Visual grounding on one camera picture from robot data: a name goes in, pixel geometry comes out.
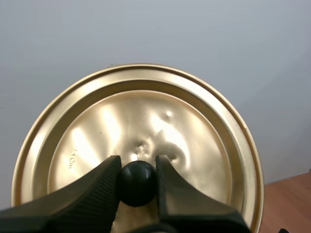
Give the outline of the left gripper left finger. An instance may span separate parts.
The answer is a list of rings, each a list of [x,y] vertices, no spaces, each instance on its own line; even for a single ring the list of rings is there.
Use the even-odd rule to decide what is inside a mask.
[[[119,205],[121,158],[110,156],[71,184],[0,213],[2,233],[108,233]]]

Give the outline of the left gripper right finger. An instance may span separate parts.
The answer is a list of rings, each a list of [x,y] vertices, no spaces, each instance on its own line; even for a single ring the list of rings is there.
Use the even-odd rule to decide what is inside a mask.
[[[198,191],[165,155],[155,159],[159,220],[180,233],[248,233],[241,214]]]

